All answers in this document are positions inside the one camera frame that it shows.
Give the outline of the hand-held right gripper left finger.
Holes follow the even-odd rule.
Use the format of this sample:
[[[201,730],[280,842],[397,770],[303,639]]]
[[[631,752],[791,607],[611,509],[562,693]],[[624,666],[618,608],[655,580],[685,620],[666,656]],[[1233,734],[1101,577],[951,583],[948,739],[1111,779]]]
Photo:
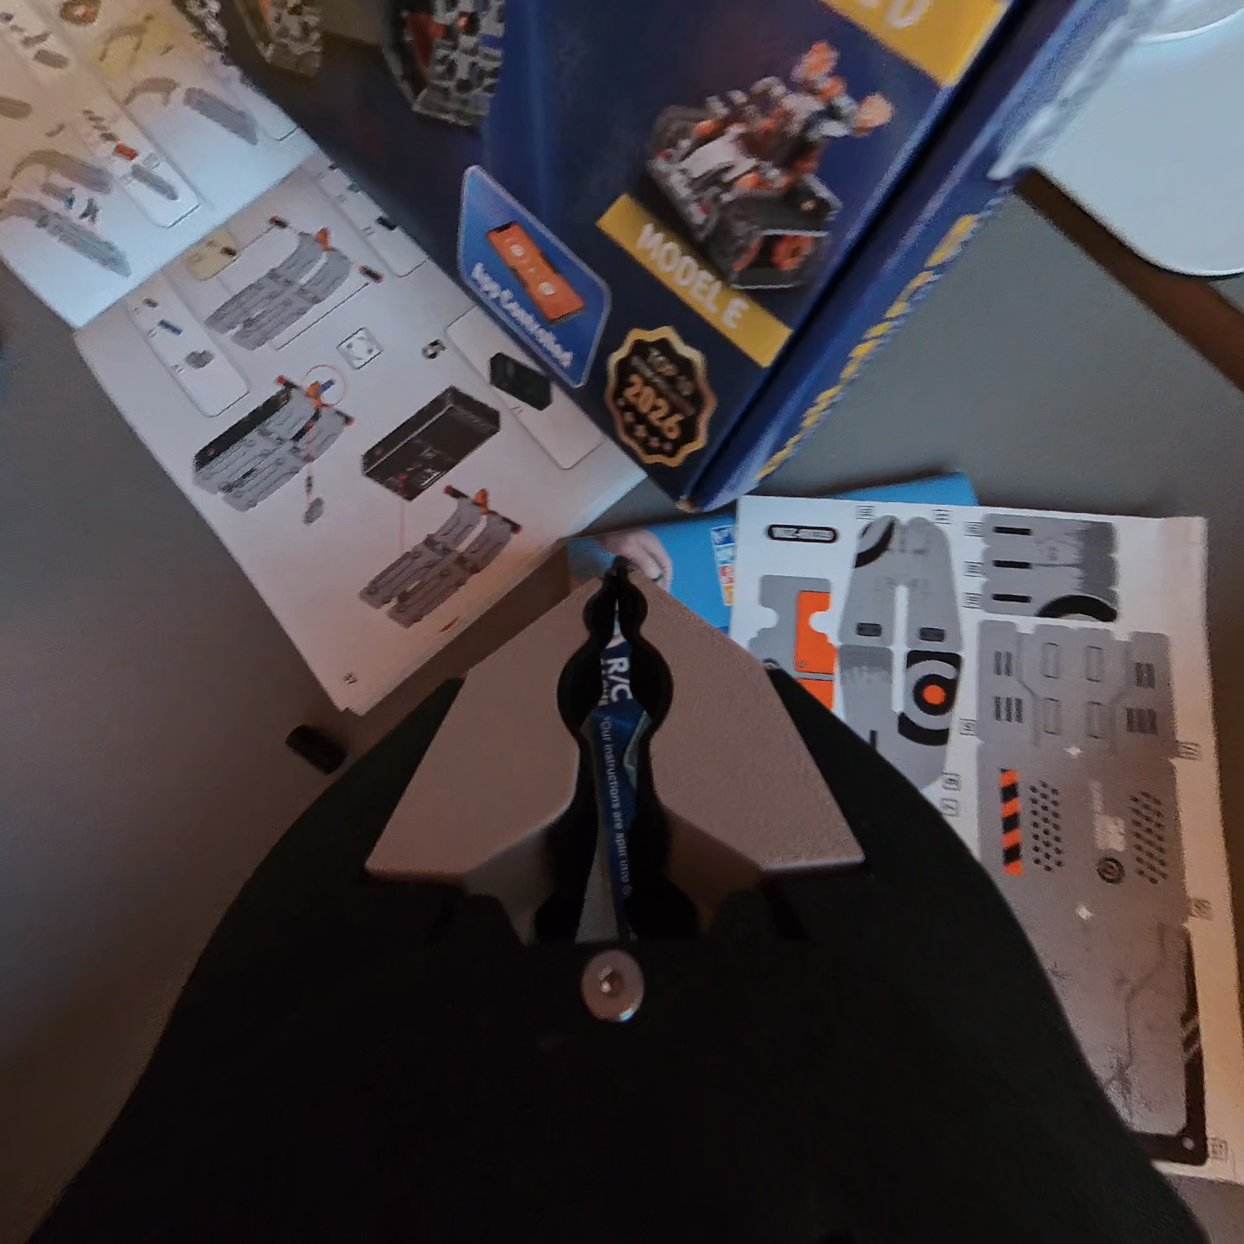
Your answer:
[[[611,577],[594,577],[476,665],[371,851],[383,881],[498,899],[525,940],[584,940],[608,900],[587,724],[614,636]]]

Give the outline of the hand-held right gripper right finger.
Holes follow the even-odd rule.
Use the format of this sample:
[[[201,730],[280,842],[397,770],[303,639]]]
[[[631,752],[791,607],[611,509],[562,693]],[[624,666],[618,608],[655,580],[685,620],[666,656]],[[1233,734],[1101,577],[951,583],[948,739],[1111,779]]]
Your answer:
[[[649,719],[634,753],[633,928],[697,928],[740,891],[864,863],[762,662],[629,574],[623,633]]]

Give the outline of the blue leaflet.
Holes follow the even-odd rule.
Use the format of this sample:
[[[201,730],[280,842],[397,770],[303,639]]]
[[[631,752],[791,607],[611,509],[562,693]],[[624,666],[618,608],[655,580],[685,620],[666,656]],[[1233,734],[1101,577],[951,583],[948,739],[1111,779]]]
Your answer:
[[[734,508],[700,518],[580,536],[569,540],[566,552],[575,585],[605,573],[618,556],[626,556],[636,571],[711,626],[729,632],[737,559]],[[630,939],[626,896],[634,756],[648,728],[649,715],[631,688],[631,645],[615,632],[602,659],[602,699],[581,730],[594,758],[600,829],[577,936],[580,941]]]

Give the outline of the grey desk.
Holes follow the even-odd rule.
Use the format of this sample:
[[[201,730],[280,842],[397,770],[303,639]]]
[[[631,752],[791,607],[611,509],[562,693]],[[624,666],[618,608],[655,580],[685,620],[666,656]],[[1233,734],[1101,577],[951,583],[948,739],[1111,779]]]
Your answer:
[[[1242,927],[1242,348],[1200,354],[1031,179],[865,365],[771,493],[966,472],[994,506],[1208,521]],[[285,630],[4,272],[4,1241],[26,1241],[143,1073],[232,899],[331,784],[312,724],[366,758],[565,586],[546,564],[362,718]]]

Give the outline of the instruction booklet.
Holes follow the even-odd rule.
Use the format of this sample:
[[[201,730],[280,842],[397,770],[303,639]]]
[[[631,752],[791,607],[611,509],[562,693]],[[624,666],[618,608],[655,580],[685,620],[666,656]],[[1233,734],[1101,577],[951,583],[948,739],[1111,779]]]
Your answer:
[[[365,710],[642,473],[209,43],[218,11],[4,3],[4,263]]]

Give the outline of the sticker sheet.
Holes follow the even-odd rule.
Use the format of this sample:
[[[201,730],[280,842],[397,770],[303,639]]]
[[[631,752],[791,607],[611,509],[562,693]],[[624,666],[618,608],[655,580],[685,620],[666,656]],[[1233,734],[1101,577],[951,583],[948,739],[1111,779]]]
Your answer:
[[[731,635],[975,851],[1129,1128],[1242,1181],[1203,518],[748,496]]]

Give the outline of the blue toy box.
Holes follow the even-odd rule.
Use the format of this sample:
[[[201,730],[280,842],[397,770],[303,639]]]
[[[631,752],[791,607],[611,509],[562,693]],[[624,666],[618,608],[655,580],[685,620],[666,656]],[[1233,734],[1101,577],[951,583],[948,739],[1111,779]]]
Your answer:
[[[1159,3],[177,3],[685,509],[799,451]]]

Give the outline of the white rounded object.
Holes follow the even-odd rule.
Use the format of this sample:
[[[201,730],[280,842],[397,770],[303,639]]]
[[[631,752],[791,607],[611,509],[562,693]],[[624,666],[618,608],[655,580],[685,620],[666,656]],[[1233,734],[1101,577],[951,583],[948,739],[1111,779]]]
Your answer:
[[[1037,170],[1182,275],[1243,271],[1243,3],[1165,3]]]

